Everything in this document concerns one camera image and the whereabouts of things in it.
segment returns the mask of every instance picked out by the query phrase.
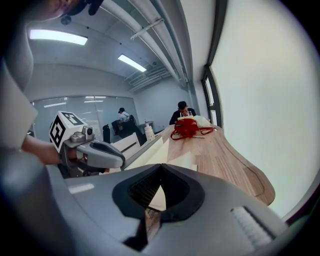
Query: air duct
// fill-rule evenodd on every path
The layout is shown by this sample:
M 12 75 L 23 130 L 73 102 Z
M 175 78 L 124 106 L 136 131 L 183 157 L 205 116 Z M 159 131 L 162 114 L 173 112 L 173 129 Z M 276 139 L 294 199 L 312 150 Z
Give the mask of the air duct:
M 127 25 L 131 30 L 135 33 L 141 31 L 143 27 L 133 18 L 129 13 L 127 13 L 124 9 L 122 9 L 119 5 L 117 5 L 112 0 L 104 0 L 100 6 L 100 8 L 109 12 L 120 21 L 122 21 L 125 25 Z M 145 44 L 154 52 L 155 55 L 162 61 L 163 65 L 168 69 L 173 78 L 180 84 L 179 77 L 171 66 L 170 62 L 161 51 L 160 47 L 157 45 L 155 40 L 149 35 L 146 31 L 139 36 Z
M 141 15 L 148 21 L 149 24 L 153 24 L 156 21 L 160 20 L 162 17 L 150 2 L 150 0 L 128 0 L 138 11 Z M 155 31 L 156 35 L 159 37 L 161 42 L 163 43 L 165 49 L 169 53 L 177 71 L 182 79 L 181 84 L 183 87 L 186 86 L 186 78 L 184 71 L 182 69 L 182 65 L 176 51 L 174 42 L 170 36 L 170 33 L 165 25 L 165 23 L 161 22 L 152 27 Z

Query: office desk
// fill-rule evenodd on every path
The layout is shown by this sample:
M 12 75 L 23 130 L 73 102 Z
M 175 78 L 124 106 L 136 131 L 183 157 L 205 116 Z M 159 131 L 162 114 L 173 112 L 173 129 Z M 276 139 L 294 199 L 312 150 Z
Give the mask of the office desk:
M 170 135 L 174 125 L 168 126 L 161 133 L 164 142 L 169 139 L 167 161 L 191 152 L 198 172 L 233 183 L 247 194 L 270 205 L 276 193 L 266 175 L 228 143 L 220 127 L 214 125 L 214 128 L 216 130 L 204 135 L 205 138 L 172 140 Z

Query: camera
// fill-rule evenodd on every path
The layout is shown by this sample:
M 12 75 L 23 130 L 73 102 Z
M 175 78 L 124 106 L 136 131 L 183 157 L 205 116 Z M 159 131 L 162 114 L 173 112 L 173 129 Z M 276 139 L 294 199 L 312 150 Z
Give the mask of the camera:
M 95 134 L 92 127 L 84 126 L 82 131 L 76 131 L 70 139 L 74 143 L 87 142 L 94 140 Z
M 82 128 L 82 133 L 85 134 L 86 141 L 91 141 L 91 140 L 95 139 L 95 135 L 94 135 L 92 127 L 84 126 Z

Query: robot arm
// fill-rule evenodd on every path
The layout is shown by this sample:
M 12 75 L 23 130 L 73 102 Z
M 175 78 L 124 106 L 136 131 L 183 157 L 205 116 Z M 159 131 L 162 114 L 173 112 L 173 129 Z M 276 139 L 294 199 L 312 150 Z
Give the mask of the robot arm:
M 70 172 L 79 176 L 104 173 L 106 168 L 119 168 L 125 163 L 124 155 L 109 143 L 95 140 L 92 127 L 72 112 L 58 111 L 49 131 L 49 137 Z M 75 149 L 77 159 L 68 157 L 69 149 Z

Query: wooden countertop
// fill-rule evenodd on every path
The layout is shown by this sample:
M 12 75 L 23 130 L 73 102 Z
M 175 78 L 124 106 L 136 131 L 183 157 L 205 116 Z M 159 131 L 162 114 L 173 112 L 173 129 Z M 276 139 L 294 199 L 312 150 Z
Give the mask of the wooden countertop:
M 205 138 L 172 140 L 170 135 L 174 125 L 168 126 L 161 132 L 164 142 L 169 139 L 167 161 L 191 152 L 198 172 L 233 183 L 247 194 L 270 205 L 276 193 L 266 175 L 228 143 L 220 127 L 213 127 L 216 130 L 204 135 Z

